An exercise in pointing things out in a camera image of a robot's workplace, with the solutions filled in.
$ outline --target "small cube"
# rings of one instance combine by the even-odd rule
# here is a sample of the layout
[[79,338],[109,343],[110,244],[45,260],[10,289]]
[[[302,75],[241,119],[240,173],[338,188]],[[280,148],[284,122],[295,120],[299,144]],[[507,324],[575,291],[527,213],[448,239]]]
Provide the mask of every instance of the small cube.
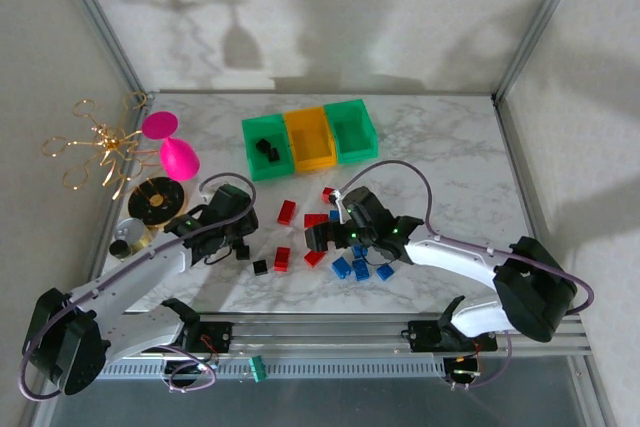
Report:
[[329,215],[327,214],[304,214],[304,228],[308,229],[314,225],[329,222]]
[[383,264],[380,267],[378,267],[376,272],[378,272],[378,275],[382,280],[387,280],[389,277],[391,277],[394,274],[395,271],[391,268],[389,264]]
[[331,194],[333,194],[333,191],[335,189],[332,189],[331,187],[325,187],[324,190],[322,191],[322,200],[325,204],[331,204]]
[[333,271],[340,277],[341,279],[346,279],[347,276],[351,273],[351,266],[349,262],[347,262],[344,257],[340,257],[338,260],[331,264],[333,267]]
[[256,260],[253,263],[253,273],[256,275],[264,275],[269,272],[266,260]]
[[242,244],[236,247],[236,260],[249,260],[251,258],[251,250],[248,245]]
[[267,158],[269,159],[269,162],[277,162],[280,160],[280,154],[278,153],[278,149],[276,149],[275,147],[271,147],[269,149],[269,153],[267,154]]
[[367,267],[367,263],[362,259],[356,259],[353,261],[353,271],[356,274],[356,280],[360,282],[361,280],[367,280],[371,275],[369,274],[369,267]]
[[291,254],[289,247],[278,247],[278,250],[276,250],[276,260],[273,263],[273,270],[276,272],[286,272],[289,268],[289,254]]
[[351,252],[353,252],[353,256],[356,259],[360,259],[360,258],[364,259],[369,253],[369,249],[367,249],[363,245],[356,244],[351,246]]
[[318,265],[318,262],[322,260],[324,255],[324,252],[314,252],[312,250],[304,256],[304,260],[306,260],[307,264],[309,264],[311,267],[315,267],[316,265]]
[[260,139],[256,142],[256,149],[262,154],[268,154],[271,149],[271,144],[267,139]]
[[278,215],[278,223],[282,225],[291,224],[291,219],[293,219],[293,214],[296,211],[296,203],[292,200],[285,200],[282,203],[282,208],[280,209],[280,215]]

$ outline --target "red block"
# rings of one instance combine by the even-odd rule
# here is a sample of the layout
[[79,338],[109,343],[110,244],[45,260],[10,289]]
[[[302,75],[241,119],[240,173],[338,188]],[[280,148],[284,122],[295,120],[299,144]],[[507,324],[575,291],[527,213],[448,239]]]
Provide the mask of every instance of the red block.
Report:
[[322,191],[322,200],[325,204],[331,203],[331,201],[329,200],[329,196],[333,193],[334,190],[335,189],[332,189],[331,187],[325,187]]
[[273,263],[273,270],[276,272],[286,272],[289,267],[289,254],[291,254],[289,247],[278,247],[278,250],[276,250],[276,260]]
[[278,215],[278,223],[282,225],[291,224],[291,219],[293,219],[293,213],[296,210],[296,203],[292,200],[285,200],[282,203],[282,208],[280,209],[280,215]]
[[304,214],[304,228],[308,229],[314,225],[329,222],[328,214]]
[[307,264],[309,264],[311,267],[315,267],[316,265],[318,265],[318,262],[320,262],[323,257],[324,257],[324,252],[314,252],[312,250],[307,255],[304,256],[304,260],[306,260]]

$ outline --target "white wall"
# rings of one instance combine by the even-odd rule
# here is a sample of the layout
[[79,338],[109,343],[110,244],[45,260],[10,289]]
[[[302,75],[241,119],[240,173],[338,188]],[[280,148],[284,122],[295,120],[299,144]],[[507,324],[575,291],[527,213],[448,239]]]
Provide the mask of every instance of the white wall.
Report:
[[148,89],[405,94],[493,91],[539,3],[228,1],[100,3]]
[[85,157],[45,158],[52,135],[87,138],[71,115],[78,100],[100,101],[105,120],[124,92],[73,0],[0,0],[0,423],[14,426],[24,402],[16,378],[24,334],[38,296],[83,281],[87,244],[98,228],[92,208],[102,188],[62,187],[65,168]]
[[548,232],[621,427],[640,425],[640,4],[562,0],[508,96]]

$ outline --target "black block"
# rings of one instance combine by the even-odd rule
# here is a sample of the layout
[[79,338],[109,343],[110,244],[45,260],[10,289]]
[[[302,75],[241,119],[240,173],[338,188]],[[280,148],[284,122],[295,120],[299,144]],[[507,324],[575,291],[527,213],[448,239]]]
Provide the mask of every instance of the black block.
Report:
[[271,144],[267,139],[260,139],[258,142],[256,142],[256,149],[258,149],[258,151],[262,152],[263,154],[269,154],[271,150]]
[[264,275],[264,274],[268,273],[269,269],[267,268],[267,261],[266,260],[256,260],[253,263],[253,272],[256,275]]
[[269,149],[267,158],[269,159],[269,162],[277,162],[278,160],[280,160],[280,154],[278,153],[278,149],[276,149],[275,147],[272,147],[271,149]]
[[248,245],[239,245],[236,247],[236,259],[237,260],[249,260],[251,253]]

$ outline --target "black disc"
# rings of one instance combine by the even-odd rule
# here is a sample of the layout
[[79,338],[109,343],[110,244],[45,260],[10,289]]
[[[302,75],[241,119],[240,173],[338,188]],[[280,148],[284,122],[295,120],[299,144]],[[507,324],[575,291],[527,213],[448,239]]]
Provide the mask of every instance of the black disc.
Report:
[[129,197],[129,215],[147,227],[157,227],[178,215],[184,206],[184,189],[168,177],[156,177],[140,184]]

